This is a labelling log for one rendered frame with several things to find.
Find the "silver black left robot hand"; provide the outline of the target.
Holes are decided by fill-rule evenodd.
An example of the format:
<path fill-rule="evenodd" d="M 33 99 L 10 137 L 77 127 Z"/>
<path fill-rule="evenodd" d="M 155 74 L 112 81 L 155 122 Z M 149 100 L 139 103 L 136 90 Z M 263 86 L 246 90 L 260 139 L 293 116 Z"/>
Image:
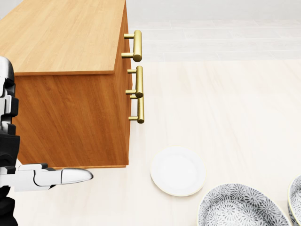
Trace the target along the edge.
<path fill-rule="evenodd" d="M 15 200 L 8 197 L 11 187 L 15 191 L 41 191 L 93 178 L 86 169 L 54 169 L 46 163 L 16 167 L 20 137 L 12 123 L 13 117 L 18 115 L 19 100 L 15 97 L 15 89 L 13 66 L 7 58 L 0 56 L 0 226 L 18 226 L 13 216 Z"/>

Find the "wooden cabinet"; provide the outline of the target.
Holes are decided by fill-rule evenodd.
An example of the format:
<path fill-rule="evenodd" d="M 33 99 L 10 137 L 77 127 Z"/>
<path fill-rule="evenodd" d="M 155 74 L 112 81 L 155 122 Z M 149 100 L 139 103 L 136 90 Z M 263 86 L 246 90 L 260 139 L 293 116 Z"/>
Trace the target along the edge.
<path fill-rule="evenodd" d="M 127 32 L 126 0 L 23 0 L 0 19 L 0 56 L 15 72 L 21 163 L 128 165 Z"/>

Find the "black white patterned bowl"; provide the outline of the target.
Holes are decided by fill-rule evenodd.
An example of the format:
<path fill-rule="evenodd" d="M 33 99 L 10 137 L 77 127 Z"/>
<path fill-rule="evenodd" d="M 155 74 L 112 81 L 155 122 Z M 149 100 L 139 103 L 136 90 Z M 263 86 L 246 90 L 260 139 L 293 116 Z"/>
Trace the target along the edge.
<path fill-rule="evenodd" d="M 208 191 L 198 207 L 197 226 L 292 226 L 267 195 L 240 183 Z"/>
<path fill-rule="evenodd" d="M 301 175 L 288 187 L 288 212 L 293 226 L 301 226 Z"/>

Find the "white plate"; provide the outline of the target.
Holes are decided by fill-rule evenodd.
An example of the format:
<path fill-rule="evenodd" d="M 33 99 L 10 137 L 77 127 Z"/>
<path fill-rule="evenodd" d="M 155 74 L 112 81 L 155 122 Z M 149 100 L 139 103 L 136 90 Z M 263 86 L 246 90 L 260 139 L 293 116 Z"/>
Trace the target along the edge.
<path fill-rule="evenodd" d="M 158 151 L 150 164 L 150 177 L 162 192 L 190 196 L 202 189 L 206 165 L 198 153 L 182 146 L 169 146 Z"/>

